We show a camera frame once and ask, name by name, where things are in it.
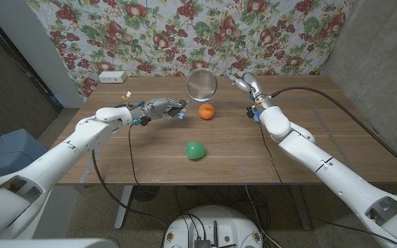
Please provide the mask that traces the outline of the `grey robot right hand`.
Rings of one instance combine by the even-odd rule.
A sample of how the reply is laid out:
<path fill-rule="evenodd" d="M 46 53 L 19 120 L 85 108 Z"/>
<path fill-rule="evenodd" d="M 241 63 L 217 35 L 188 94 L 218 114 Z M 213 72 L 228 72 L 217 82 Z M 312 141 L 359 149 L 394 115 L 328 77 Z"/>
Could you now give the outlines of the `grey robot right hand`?
<path fill-rule="evenodd" d="M 242 76 L 237 76 L 229 71 L 226 71 L 223 75 L 231 80 L 232 85 L 235 85 L 240 91 L 250 95 L 250 99 L 254 104 L 247 107 L 247 116 L 254 119 L 256 123 L 260 123 L 261 113 L 273 105 L 270 97 L 264 93 L 263 88 L 254 75 L 246 72 Z"/>

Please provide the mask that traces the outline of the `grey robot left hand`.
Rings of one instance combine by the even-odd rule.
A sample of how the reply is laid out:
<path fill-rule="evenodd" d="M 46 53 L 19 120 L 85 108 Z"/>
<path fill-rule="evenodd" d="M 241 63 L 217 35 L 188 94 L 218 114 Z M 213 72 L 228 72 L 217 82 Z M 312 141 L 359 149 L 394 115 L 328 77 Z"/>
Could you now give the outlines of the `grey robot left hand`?
<path fill-rule="evenodd" d="M 133 125 L 146 126 L 150 121 L 166 118 L 167 120 L 177 117 L 183 119 L 187 110 L 188 101 L 159 98 L 148 102 L 141 101 L 137 106 L 130 109 Z"/>

